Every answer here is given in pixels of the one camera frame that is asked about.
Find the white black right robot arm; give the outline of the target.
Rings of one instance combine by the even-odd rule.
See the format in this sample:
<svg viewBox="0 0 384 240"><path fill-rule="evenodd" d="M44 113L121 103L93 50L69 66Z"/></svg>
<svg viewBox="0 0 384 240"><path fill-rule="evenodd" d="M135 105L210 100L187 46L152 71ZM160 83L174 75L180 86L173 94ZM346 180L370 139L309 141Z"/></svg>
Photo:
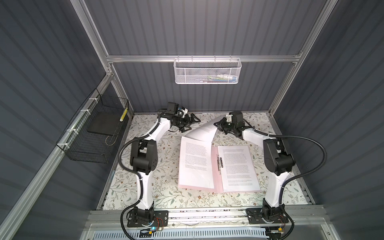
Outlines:
<svg viewBox="0 0 384 240"><path fill-rule="evenodd" d="M215 122L214 126L225 134L232 134L263 148L264 164L271 176L259 217L265 223L271 224L278 220L285 223L288 217L284 213L285 206L280 200L280 194L284 191L283 182L296 164L288 142L281 137L274 137L256 130L244 119L241 111L230 112L226 117Z"/></svg>

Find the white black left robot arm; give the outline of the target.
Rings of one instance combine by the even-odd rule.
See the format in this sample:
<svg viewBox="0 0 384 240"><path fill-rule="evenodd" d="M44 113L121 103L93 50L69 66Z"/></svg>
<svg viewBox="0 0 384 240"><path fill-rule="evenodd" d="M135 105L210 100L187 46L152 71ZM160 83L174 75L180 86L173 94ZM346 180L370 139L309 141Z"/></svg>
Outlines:
<svg viewBox="0 0 384 240"><path fill-rule="evenodd" d="M181 133L191 130L191 125L201 120L179 104L169 102L167 108L158 110L155 124L149 131L131 141L130 165L138 174L138 203L133 207L133 219L149 225L155 218L155 207L152 196L152 173L158 165L157 143L172 127Z"/></svg>

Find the pink file folder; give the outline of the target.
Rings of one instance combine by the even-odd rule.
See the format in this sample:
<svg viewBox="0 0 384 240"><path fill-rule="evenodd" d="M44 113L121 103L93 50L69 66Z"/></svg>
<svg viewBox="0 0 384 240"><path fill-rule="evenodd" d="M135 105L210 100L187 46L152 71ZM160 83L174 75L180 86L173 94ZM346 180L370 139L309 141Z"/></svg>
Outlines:
<svg viewBox="0 0 384 240"><path fill-rule="evenodd" d="M194 190L203 190L213 193L225 193L223 191L222 178L218 171L218 163L217 163L217 154L218 147L211 147L211 157L212 157L212 170L213 170L213 178L214 178L214 189L194 189Z"/></svg>

